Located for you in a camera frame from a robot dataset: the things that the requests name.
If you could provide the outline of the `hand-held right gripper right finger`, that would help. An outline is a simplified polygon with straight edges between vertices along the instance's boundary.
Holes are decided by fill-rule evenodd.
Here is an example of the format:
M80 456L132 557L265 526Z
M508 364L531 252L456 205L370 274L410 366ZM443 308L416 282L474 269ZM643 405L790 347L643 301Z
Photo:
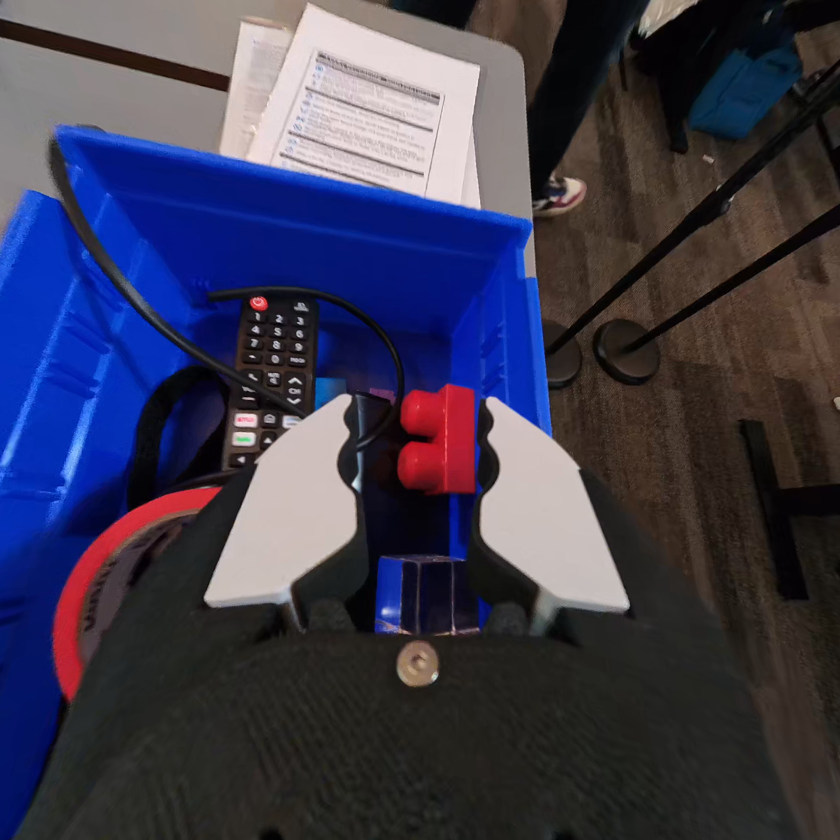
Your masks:
M553 438L490 396L477 421L469 583L489 608L513 604L529 634L561 611L631 608L581 468Z

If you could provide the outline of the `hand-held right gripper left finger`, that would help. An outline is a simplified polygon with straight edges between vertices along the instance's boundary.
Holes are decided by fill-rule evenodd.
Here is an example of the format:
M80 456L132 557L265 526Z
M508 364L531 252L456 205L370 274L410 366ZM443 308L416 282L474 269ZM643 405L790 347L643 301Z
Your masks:
M355 399L342 394L259 457L204 592L210 608L270 605L293 631L353 631L368 576Z

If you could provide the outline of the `red building block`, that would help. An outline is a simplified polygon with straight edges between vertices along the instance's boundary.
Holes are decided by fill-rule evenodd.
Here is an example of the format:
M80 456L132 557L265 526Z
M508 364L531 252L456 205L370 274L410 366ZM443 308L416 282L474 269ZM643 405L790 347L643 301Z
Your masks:
M411 440L397 459L407 490L428 496L476 492L476 397L464 386L414 390L403 399L400 422Z

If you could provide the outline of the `blue storage bin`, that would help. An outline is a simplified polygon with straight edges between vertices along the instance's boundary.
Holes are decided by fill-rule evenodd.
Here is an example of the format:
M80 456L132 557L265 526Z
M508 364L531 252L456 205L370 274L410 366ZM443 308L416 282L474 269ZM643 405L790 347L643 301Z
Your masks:
M415 196L62 125L79 204L151 306L226 363L225 289L345 299L394 341L406 388L495 396L550 434L531 224ZM2 237L2 838L56 734L60 590L125 511L141 409L187 356L131 309L62 205L25 192Z

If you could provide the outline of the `dark blue block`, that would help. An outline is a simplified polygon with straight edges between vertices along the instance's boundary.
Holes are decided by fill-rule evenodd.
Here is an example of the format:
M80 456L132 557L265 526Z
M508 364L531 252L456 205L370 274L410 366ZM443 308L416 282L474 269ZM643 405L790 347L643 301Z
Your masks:
M469 583L465 560L436 554L379 559L376 634L471 636L480 632L488 613Z

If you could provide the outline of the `black stanchion stand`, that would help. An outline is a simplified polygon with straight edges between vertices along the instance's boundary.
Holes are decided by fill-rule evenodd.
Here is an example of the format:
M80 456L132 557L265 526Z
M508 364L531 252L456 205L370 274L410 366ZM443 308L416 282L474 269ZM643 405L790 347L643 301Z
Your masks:
M605 322L595 333L592 348L595 360L612 379L625 385L644 385L658 372L660 352L657 340L681 323L741 288L772 266L831 233L839 225L839 205L825 211L796 234L740 269L658 324L644 329L627 319Z
M826 69L817 81L806 89L805 96L799 98L794 117L765 141L725 182L692 208L673 230L609 287L569 327L563 327L552 321L543 323L544 355L551 390L559 390L572 385L581 372L583 353L576 337L584 327L612 306L689 237L724 216L733 198L743 187L751 183L807 130L820 123L827 111L838 106L838 66L839 62L836 61Z

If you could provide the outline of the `black remote control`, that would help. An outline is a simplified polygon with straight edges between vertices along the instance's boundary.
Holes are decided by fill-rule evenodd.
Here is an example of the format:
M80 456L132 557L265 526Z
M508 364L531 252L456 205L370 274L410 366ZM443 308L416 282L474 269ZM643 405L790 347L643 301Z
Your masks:
M314 411L319 304L313 297L253 296L241 308L233 383L227 399L222 469L247 467L301 418L262 395L263 386L296 410Z

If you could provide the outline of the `black furniture foot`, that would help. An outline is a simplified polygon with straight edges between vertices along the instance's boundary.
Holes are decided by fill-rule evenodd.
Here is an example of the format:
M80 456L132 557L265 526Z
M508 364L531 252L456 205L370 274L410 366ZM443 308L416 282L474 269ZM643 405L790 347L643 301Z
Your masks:
M794 518L838 516L839 485L783 487L763 423L741 419L738 428L763 516L777 592L788 602L806 602L810 593L791 523Z

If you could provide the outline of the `red tape roll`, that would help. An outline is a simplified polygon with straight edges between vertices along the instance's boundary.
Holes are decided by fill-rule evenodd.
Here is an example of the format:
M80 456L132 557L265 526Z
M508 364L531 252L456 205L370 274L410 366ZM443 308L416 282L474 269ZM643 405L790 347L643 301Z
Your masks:
M72 703L125 599L183 534L221 486L164 494L126 512L73 566L56 606L52 656L63 699Z

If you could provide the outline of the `printed instruction sheet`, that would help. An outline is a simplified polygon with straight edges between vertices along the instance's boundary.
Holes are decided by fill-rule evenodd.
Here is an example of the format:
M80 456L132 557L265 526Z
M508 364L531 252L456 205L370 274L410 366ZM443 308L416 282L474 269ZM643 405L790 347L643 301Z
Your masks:
M479 80L478 65L309 3L245 159L479 208Z

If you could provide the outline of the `white paper sheet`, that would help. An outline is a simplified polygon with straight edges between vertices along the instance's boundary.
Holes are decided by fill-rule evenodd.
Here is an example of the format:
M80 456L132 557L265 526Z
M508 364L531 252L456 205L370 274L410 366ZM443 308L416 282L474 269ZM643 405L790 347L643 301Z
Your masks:
M259 129L294 34L281 24L240 21L218 152L244 160Z

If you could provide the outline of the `blue bag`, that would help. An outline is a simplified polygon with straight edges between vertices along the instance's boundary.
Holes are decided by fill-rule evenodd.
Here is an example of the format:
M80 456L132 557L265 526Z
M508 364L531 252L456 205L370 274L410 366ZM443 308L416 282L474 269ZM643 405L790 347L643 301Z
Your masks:
M802 60L792 40L759 53L735 49L692 104L687 129L743 140L801 76Z

